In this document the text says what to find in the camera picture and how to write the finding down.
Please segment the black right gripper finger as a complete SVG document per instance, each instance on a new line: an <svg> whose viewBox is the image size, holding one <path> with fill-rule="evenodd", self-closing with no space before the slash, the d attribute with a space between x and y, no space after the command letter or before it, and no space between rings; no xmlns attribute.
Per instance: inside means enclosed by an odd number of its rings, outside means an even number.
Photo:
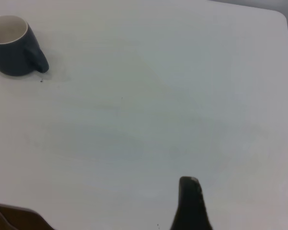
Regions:
<svg viewBox="0 0 288 230"><path fill-rule="evenodd" d="M172 230L212 230L203 191L195 177L183 176L179 180L178 207Z"/></svg>

